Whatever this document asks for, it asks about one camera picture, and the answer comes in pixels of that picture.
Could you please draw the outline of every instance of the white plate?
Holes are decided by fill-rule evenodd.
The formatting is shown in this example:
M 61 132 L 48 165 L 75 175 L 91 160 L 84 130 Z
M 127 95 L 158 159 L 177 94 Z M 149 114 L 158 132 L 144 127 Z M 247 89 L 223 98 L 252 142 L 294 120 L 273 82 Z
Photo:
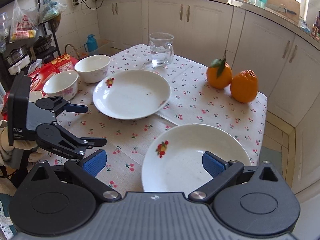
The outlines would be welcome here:
M 163 143 L 165 154 L 160 155 L 157 149 Z M 161 134 L 149 147 L 142 165 L 144 191 L 182 191 L 188 196 L 212 179 L 202 167 L 205 151 L 226 162 L 238 160 L 251 166 L 244 148 L 228 133 L 205 124 L 181 125 Z
M 103 79 L 95 88 L 93 102 L 107 116 L 135 120 L 159 111 L 171 94 L 169 83 L 147 70 L 127 70 Z

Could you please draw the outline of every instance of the water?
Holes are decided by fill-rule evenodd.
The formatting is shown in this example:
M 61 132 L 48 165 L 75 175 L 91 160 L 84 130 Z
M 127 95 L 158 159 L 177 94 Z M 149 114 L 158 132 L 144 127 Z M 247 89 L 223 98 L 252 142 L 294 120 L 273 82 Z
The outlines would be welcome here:
M 172 62 L 170 48 L 166 49 L 163 46 L 152 46 L 150 47 L 150 50 L 153 65 L 168 65 Z

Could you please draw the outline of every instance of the orange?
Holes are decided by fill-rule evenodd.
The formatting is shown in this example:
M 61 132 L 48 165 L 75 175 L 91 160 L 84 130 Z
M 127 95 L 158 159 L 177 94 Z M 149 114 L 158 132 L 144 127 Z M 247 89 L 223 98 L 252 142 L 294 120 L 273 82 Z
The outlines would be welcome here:
M 232 70 L 225 59 L 214 60 L 207 69 L 209 84 L 217 89 L 224 89 L 232 81 Z
M 233 77 L 230 86 L 232 97 L 241 102 L 249 103 L 258 93 L 258 79 L 252 70 L 245 70 Z

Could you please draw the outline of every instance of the kitchen cabinet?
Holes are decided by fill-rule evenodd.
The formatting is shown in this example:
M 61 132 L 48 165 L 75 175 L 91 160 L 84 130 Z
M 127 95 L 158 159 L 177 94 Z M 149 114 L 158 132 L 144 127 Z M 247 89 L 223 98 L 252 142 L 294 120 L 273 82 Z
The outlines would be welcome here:
M 209 65 L 223 57 L 233 7 L 207 0 L 148 0 L 149 33 L 174 36 L 176 55 Z
M 98 9 L 100 36 L 110 46 L 127 49 L 142 43 L 141 0 L 106 0 Z
M 294 37 L 293 32 L 281 25 L 246 11 L 233 74 L 253 70 L 259 91 L 269 98 L 289 57 Z
M 320 52 L 296 36 L 268 110 L 296 127 L 320 93 Z
M 110 41 L 110 46 L 120 47 L 120 29 L 118 27 L 115 5 L 118 0 L 104 0 L 103 5 L 98 9 L 98 26 L 100 38 Z
M 212 60 L 223 57 L 233 7 L 208 0 L 186 0 L 184 8 L 182 56 L 209 66 Z
M 296 127 L 295 169 L 292 181 L 292 191 L 295 194 L 320 180 L 319 124 L 320 96 L 318 95 L 309 111 Z
M 174 54 L 182 56 L 186 0 L 148 0 L 149 33 L 163 32 L 174 36 Z

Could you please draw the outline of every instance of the cherry print tablecloth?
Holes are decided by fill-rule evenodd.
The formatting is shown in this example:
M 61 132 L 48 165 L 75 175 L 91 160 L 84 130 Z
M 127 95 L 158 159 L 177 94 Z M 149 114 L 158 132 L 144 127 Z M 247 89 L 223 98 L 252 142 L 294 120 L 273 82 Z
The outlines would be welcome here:
M 206 66 L 174 56 L 170 65 L 154 67 L 149 47 L 143 44 L 111 57 L 110 74 L 128 69 L 147 69 L 170 83 L 172 94 L 161 111 L 137 121 L 112 119 L 100 113 L 93 104 L 96 84 L 81 82 L 71 102 L 87 105 L 89 111 L 86 114 L 63 112 L 57 118 L 60 125 L 78 137 L 107 138 L 108 143 L 103 148 L 108 154 L 108 162 L 98 179 L 122 195 L 126 191 L 142 191 L 141 165 L 149 145 L 171 127 L 187 123 L 209 124 L 228 132 L 241 143 L 252 164 L 257 164 L 267 109 L 263 94 L 258 93 L 249 104 L 241 104 L 231 98 L 228 87 L 216 90 L 207 84 Z M 94 149 L 88 149 L 86 156 L 92 152 Z M 51 165 L 66 161 L 54 154 L 46 159 Z

